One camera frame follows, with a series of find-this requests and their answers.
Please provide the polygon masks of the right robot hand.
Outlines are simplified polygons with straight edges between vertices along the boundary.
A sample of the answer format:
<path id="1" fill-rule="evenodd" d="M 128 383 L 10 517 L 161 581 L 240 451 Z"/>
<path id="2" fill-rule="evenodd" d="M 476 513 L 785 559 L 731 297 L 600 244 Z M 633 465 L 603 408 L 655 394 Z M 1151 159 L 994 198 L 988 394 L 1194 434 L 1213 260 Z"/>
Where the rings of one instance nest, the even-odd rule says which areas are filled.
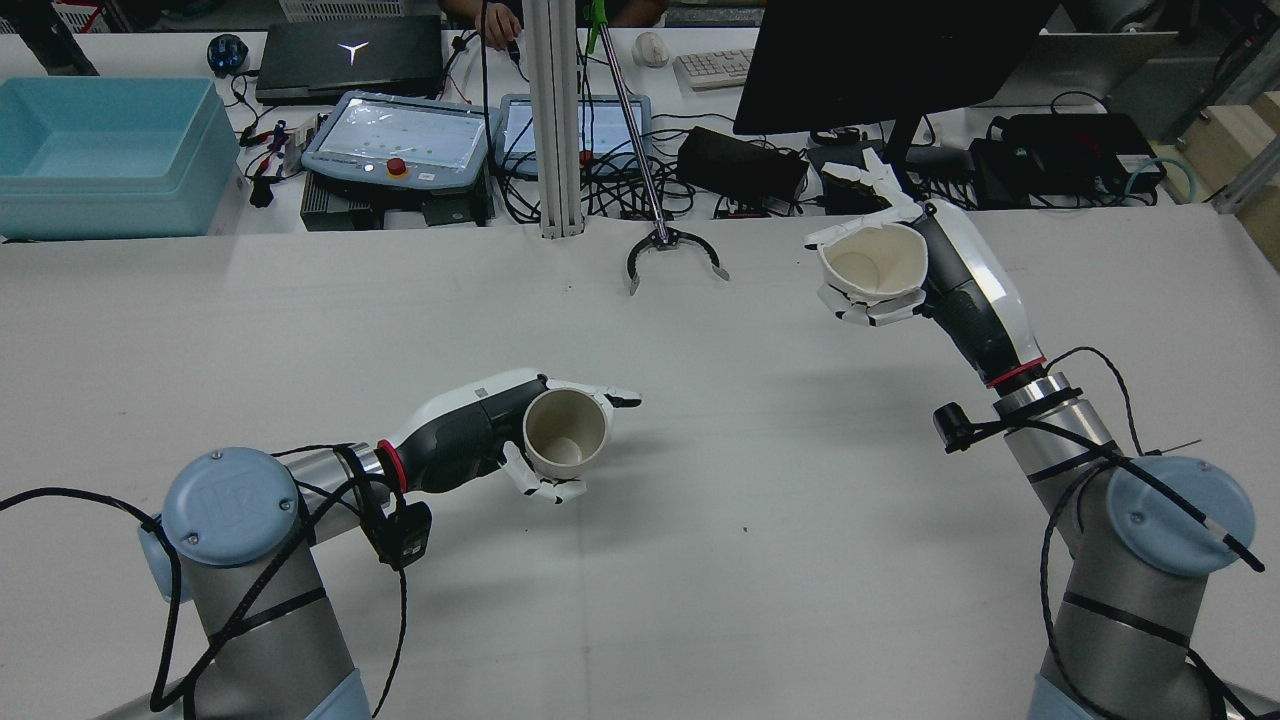
<path id="1" fill-rule="evenodd" d="M 859 325 L 934 320 L 1001 395 L 1043 378 L 1044 355 L 1021 296 L 966 213 L 946 200 L 910 197 L 874 151 L 863 158 L 863 168 L 828 161 L 820 172 L 868 188 L 887 206 L 805 238 L 820 264 L 818 297 Z"/>

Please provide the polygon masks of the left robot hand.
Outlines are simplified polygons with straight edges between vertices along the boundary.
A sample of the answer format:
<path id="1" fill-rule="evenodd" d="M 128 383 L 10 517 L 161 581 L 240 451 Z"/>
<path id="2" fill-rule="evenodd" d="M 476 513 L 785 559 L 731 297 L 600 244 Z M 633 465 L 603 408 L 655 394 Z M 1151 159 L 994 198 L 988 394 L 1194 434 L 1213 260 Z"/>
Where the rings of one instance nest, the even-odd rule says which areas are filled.
<path id="1" fill-rule="evenodd" d="M 609 441 L 614 410 L 641 401 L 631 389 L 513 369 L 430 398 L 378 443 L 378 456 L 403 492 L 445 493 L 502 470 L 521 495 L 566 503 L 585 492 L 582 474 Z"/>

